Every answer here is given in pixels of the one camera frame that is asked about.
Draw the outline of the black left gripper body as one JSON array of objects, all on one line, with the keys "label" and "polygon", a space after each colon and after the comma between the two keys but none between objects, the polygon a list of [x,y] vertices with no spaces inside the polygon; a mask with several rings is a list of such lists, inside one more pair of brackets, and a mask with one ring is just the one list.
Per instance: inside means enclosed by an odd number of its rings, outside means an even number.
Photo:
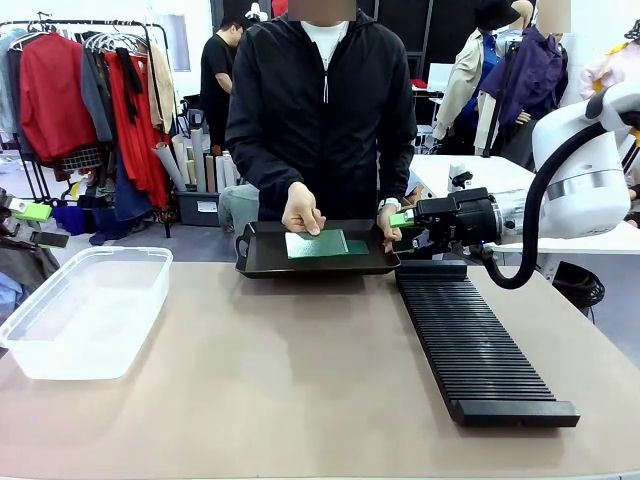
[{"label": "black left gripper body", "polygon": [[33,229],[15,214],[23,214],[27,210],[27,202],[1,189],[1,247],[32,248]]}]

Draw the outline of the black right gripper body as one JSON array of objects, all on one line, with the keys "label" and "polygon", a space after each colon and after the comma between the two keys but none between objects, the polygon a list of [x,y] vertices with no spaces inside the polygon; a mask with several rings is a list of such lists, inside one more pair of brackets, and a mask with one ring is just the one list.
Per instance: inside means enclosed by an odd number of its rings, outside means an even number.
[{"label": "black right gripper body", "polygon": [[416,225],[428,232],[429,247],[449,250],[462,246],[495,243],[500,222],[494,197],[486,188],[450,193],[446,197],[420,200],[416,205]]}]

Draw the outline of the person's left hand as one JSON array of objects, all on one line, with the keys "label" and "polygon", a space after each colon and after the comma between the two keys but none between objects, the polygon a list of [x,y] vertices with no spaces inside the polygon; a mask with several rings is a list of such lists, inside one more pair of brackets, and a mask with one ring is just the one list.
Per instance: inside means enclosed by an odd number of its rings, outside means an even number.
[{"label": "person's left hand", "polygon": [[402,232],[399,228],[391,228],[389,217],[398,212],[395,205],[388,204],[380,209],[377,215],[377,225],[383,234],[383,247],[386,253],[393,250],[392,243],[402,240]]}]

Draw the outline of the person's right hand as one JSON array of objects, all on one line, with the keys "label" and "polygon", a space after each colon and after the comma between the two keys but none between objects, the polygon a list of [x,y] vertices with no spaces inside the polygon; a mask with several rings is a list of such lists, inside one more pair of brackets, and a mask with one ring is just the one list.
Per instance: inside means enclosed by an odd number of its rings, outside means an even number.
[{"label": "person's right hand", "polygon": [[325,226],[326,218],[316,206],[312,192],[301,182],[289,186],[288,198],[282,215],[282,224],[293,233],[317,236]]}]

